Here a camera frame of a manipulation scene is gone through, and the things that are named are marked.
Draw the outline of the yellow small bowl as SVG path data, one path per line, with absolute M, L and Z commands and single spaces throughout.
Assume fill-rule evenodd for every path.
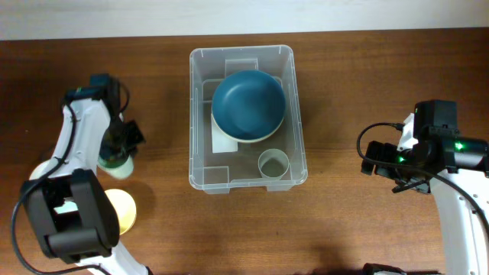
M 119 234 L 128 232 L 135 224 L 137 207 L 133 197 L 122 189 L 108 189 L 105 191 L 109 201 L 115 209 L 119 223 Z

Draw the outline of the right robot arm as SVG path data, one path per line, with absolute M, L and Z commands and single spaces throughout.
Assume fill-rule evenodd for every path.
M 488 142 L 462 137 L 455 102 L 416 103 L 401 123 L 397 144 L 372 141 L 360 150 L 361 172 L 395 182 L 393 193 L 434 196 L 446 271 L 488 272 Z

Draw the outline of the beige bowl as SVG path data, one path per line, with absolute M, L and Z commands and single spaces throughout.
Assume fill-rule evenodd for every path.
M 232 137 L 231 135 L 225 133 L 218 125 L 217 125 L 217 122 L 214 118 L 214 115 L 211 114 L 211 120 L 212 120 L 212 123 L 217 127 L 218 129 L 218 132 L 220 132 L 221 134 L 223 134 L 225 137 L 233 140 L 233 141 L 236 141 L 238 143 L 246 143 L 246 144 L 252 144 L 252 143 L 257 143 L 257 142 L 261 142 L 261 141 L 264 141 L 266 139 L 268 139 L 269 137 L 271 137 L 272 135 L 274 135 L 279 129 L 280 127 L 282 126 L 283 124 L 283 121 L 284 121 L 284 118 L 282 119 L 282 121 L 279 123 L 279 125 L 274 129 L 272 130 L 271 133 L 263 136 L 263 137 L 260 137 L 260 138 L 257 138 L 257 139 L 240 139 L 240 138 L 236 138 L 236 137 Z

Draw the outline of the mint green cup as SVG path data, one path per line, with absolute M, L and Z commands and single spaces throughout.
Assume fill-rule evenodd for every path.
M 134 161 L 127 154 L 99 154 L 98 167 L 117 180 L 127 179 L 134 171 Z

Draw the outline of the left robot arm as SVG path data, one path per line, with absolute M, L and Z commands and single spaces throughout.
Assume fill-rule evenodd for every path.
M 149 274 L 119 239 L 120 224 L 96 172 L 116 179 L 132 174 L 144 142 L 135 121 L 124 121 L 128 89 L 107 73 L 93 74 L 87 86 L 66 92 L 63 125 L 52 157 L 40 176 L 23 183 L 11 223 L 24 209 L 40 249 L 70 268 L 94 274 Z

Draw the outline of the grey cup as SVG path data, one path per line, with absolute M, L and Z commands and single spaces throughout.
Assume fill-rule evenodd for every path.
M 263 178 L 280 180 L 288 171 L 290 161 L 281 150 L 265 150 L 258 158 L 258 169 Z

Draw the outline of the blue bowl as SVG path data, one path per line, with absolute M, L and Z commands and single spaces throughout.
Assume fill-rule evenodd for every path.
M 285 117 L 286 108 L 279 82 L 260 70 L 231 74 L 212 97 L 217 125 L 240 139 L 257 139 L 271 133 Z

